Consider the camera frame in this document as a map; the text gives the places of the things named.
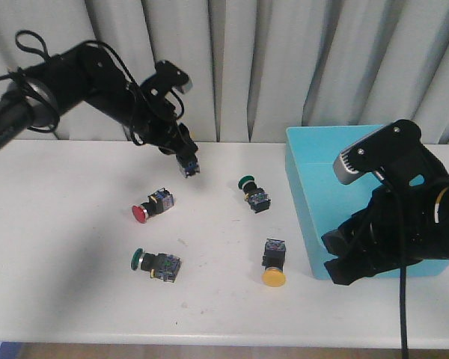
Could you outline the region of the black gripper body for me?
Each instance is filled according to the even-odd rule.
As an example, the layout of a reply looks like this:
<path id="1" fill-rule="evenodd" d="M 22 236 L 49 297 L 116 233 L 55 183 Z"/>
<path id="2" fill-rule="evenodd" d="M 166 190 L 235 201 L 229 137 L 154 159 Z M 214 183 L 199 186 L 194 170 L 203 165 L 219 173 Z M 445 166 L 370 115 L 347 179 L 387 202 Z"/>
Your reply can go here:
<path id="1" fill-rule="evenodd" d="M 360 244 L 394 256 L 404 241 L 410 260 L 449 260 L 449 179 L 412 186 L 398 198 L 381 185 L 367 207 L 352 215 L 370 220 Z"/>
<path id="2" fill-rule="evenodd" d="M 160 139 L 172 138 L 178 125 L 174 106 L 165 100 L 165 112 L 160 113 L 138 86 L 129 85 L 127 90 L 132 95 L 132 114 L 127 124 L 132 143 L 136 146 L 156 146 Z"/>

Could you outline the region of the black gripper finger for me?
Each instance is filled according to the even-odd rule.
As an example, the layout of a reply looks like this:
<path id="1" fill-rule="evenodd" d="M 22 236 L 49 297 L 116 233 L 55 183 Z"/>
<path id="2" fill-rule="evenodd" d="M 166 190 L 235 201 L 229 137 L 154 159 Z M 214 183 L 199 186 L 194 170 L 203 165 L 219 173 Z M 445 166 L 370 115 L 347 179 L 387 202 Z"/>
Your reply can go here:
<path id="1" fill-rule="evenodd" d="M 353 216 L 338 228 L 322 235 L 322 242 L 329 254 L 342 257 L 352 251 L 361 241 L 370 220 L 364 216 Z"/>
<path id="2" fill-rule="evenodd" d="M 189 130 L 183 123 L 178 124 L 174 130 L 172 148 L 179 157 L 191 157 L 198 151 L 198 146 L 191 139 Z"/>
<path id="3" fill-rule="evenodd" d="M 180 140 L 178 138 L 163 138 L 156 142 L 156 146 L 165 155 L 177 155 L 180 151 Z"/>
<path id="4" fill-rule="evenodd" d="M 387 260 L 374 262 L 366 254 L 357 253 L 324 262 L 324 267 L 334 284 L 350 285 L 362 278 L 374 277 L 398 269 L 400 265 L 397 262 Z"/>

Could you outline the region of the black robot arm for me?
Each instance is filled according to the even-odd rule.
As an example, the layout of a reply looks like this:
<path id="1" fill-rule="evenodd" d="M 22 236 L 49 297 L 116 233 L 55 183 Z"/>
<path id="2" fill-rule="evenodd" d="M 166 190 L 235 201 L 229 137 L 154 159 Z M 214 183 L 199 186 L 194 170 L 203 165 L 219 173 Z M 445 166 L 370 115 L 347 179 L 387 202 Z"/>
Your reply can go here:
<path id="1" fill-rule="evenodd" d="M 332 281 L 354 281 L 423 260 L 449 260 L 449 178 L 409 187 L 401 206 L 381 185 L 368 205 L 322 237 L 334 259 L 324 266 Z"/>
<path id="2" fill-rule="evenodd" d="M 0 149 L 26 129 L 54 132 L 64 114 L 86 102 L 125 126 L 135 145 L 174 155 L 183 176 L 199 172 L 198 146 L 179 121 L 183 102 L 167 98 L 191 85 L 180 68 L 159 61 L 155 73 L 138 84 L 116 51 L 101 41 L 87 40 L 54 56 L 46 49 L 33 52 L 42 63 L 0 76 L 11 81 L 0 99 Z"/>

